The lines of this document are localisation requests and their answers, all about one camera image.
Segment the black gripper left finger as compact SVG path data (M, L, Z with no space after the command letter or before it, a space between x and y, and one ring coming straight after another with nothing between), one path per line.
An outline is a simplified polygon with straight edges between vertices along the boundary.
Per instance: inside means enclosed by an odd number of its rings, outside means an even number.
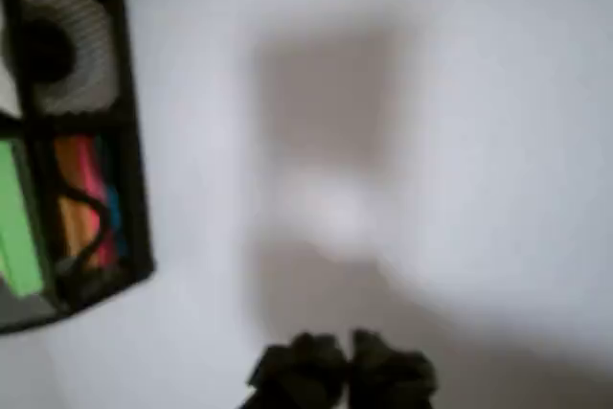
M268 346L247 380L248 408L330 409L339 404L349 362L337 338L302 332Z

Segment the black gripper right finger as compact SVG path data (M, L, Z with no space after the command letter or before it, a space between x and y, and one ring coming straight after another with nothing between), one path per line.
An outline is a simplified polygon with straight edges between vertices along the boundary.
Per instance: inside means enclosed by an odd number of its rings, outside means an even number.
M424 353L394 348L375 331L352 332L352 408L431 409L438 388Z

